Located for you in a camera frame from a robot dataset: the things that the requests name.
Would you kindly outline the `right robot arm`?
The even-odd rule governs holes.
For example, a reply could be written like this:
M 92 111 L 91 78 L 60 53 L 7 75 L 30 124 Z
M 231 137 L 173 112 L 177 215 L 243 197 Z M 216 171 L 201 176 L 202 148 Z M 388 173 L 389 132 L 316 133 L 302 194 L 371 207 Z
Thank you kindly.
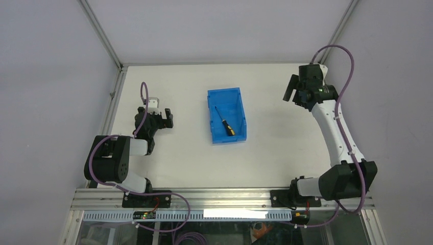
M 312 205 L 315 198 L 364 199 L 377 166 L 358 150 L 341 112 L 339 95 L 334 86 L 325 84 L 327 67 L 307 64 L 299 66 L 298 71 L 291 76 L 283 100 L 292 100 L 313 115 L 328 149 L 330 169 L 316 178 L 293 179 L 288 204 L 295 208 Z

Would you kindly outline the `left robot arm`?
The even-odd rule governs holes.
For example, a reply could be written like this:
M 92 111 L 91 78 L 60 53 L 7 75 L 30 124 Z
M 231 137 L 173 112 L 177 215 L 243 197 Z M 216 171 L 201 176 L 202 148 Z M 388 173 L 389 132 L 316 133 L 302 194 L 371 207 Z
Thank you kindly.
M 135 136 L 97 135 L 94 138 L 84 175 L 87 180 L 134 194 L 134 201 L 140 207 L 148 207 L 154 200 L 151 181 L 130 170 L 129 160 L 131 156 L 152 154 L 156 132 L 172 128 L 174 123 L 169 108 L 164 110 L 166 118 L 157 108 L 146 110 L 138 107 L 137 111 L 134 117 Z

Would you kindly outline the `black yellow screwdriver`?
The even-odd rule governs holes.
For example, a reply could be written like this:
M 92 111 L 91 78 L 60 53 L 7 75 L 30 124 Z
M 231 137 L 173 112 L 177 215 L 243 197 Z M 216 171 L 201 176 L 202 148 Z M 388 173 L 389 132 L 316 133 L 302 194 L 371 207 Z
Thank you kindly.
M 220 117 L 220 119 L 221 119 L 221 121 L 222 121 L 222 124 L 223 124 L 223 126 L 224 126 L 224 129 L 225 129 L 227 135 L 228 135 L 228 136 L 235 136 L 235 131 L 234 131 L 233 128 L 232 128 L 232 127 L 227 123 L 227 121 L 223 118 L 223 116 L 221 115 L 220 110 L 217 108 L 217 106 L 215 106 L 214 108 L 215 108 L 216 112 L 218 113 L 218 115 L 219 115 L 219 117 Z

